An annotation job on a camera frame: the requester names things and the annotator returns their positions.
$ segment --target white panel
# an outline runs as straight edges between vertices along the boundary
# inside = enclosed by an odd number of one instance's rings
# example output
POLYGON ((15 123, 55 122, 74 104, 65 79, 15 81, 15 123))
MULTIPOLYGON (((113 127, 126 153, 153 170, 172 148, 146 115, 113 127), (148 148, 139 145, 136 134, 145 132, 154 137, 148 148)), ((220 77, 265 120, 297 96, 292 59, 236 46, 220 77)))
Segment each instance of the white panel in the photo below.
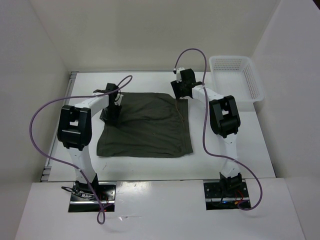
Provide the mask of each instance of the white panel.
POLYGON ((263 136, 277 176, 290 177, 308 240, 320 234, 319 23, 312 0, 282 0, 253 54, 265 90, 256 106, 263 136))
MULTIPOLYGON (((170 81, 175 80, 172 72, 100 72, 78 73, 72 89, 72 96, 91 95, 96 89, 104 89, 107 83, 118 84, 121 79, 132 74, 133 80, 123 92, 133 93, 167 93, 174 96, 170 81)), ((195 73, 200 81, 202 72, 195 73)), ((205 85, 213 87, 208 73, 205 85)), ((82 99, 71 99, 74 105, 82 99)), ((104 122, 99 119, 100 113, 92 118, 92 139, 89 152, 92 166, 100 181, 140 181, 140 180, 190 180, 190 179, 219 179, 219 172, 224 160, 209 156, 202 145, 205 105, 198 100, 188 101, 188 118, 193 153, 177 158, 154 157, 98 157, 97 142, 104 129, 104 122)), ((246 164, 258 178, 274 178, 275 173, 271 165, 265 140, 260 129, 259 121, 252 103, 239 105, 241 126, 237 134, 237 154, 239 161, 246 164)), ((207 122, 206 144, 210 152, 219 154, 219 141, 213 133, 209 121, 207 122)), ((71 162, 63 144, 57 139, 52 156, 71 162)), ((59 162, 51 161, 52 169, 49 181, 74 181, 75 170, 59 162)), ((240 168, 243 178, 253 176, 244 168, 240 168)))
MULTIPOLYGON (((0 1, 0 233, 14 239, 31 183, 45 159, 29 140, 29 121, 44 102, 63 96, 68 72, 27 0, 0 1)), ((46 151, 58 106, 39 116, 35 139, 46 151)))
MULTIPOLYGON (((251 56, 278 0, 30 0, 69 70, 172 69, 191 47, 251 56)), ((189 53, 195 69, 203 60, 189 53)))
MULTIPOLYGON (((34 183, 16 240, 304 240, 283 179, 261 179, 263 199, 250 212, 206 210, 203 181, 118 182, 115 212, 99 225, 96 212, 68 213, 72 183, 34 183)), ((247 181, 252 204, 259 198, 247 181)))

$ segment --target green towel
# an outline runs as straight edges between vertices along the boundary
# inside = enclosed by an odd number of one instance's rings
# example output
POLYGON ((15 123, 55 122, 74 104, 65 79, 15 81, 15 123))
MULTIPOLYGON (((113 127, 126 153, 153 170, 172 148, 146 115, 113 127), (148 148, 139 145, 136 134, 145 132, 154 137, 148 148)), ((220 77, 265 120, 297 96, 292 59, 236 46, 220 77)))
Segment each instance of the green towel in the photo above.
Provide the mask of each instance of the green towel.
POLYGON ((100 157, 178 158, 193 153, 188 100, 166 93, 124 92, 116 126, 104 125, 100 157))

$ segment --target red wire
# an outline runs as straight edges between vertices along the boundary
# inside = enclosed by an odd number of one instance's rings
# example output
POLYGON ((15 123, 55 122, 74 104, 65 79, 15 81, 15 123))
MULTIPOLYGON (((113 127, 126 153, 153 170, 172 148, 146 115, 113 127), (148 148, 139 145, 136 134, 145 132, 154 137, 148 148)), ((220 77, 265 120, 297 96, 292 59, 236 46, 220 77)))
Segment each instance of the red wire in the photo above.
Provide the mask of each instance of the red wire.
POLYGON ((237 190, 238 191, 238 193, 240 193, 240 195, 241 195, 241 201, 244 199, 244 195, 243 195, 243 193, 238 189, 237 190))

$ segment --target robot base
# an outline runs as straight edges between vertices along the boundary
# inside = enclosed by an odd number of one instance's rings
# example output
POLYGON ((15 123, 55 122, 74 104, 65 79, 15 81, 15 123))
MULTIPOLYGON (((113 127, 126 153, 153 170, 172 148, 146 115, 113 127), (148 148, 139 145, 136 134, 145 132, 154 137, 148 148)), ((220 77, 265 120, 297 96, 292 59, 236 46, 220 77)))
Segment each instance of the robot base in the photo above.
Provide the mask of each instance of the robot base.
POLYGON ((206 210, 238 209, 236 202, 240 202, 242 198, 242 200, 249 201, 241 203, 241 207, 244 209, 251 208, 247 184, 244 181, 237 189, 232 189, 224 193, 221 190, 219 180, 203 181, 203 187, 206 210))
MULTIPOLYGON (((116 182, 99 182, 96 193, 103 205, 108 204, 105 212, 115 211, 116 182)), ((100 207, 92 194, 83 193, 82 197, 71 194, 69 213, 99 212, 100 207)))

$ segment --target white wall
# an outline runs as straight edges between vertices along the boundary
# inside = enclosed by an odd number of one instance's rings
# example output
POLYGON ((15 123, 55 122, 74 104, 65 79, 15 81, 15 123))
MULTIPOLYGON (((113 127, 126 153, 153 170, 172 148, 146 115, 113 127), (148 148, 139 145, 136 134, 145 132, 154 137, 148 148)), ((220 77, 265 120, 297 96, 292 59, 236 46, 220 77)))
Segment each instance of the white wall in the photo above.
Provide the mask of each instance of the white wall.
POLYGON ((318 240, 320 10, 313 1, 281 0, 252 58, 265 90, 256 110, 275 173, 287 177, 306 239, 318 240))
MULTIPOLYGON (((69 77, 28 0, 0 1, 0 23, 0 238, 11 240, 45 164, 29 140, 29 121, 44 102, 65 94, 69 77)), ((35 138, 45 151, 58 110, 36 121, 35 138)))
POLYGON ((190 47, 251 56, 279 0, 30 1, 69 70, 106 71, 171 70, 190 47))

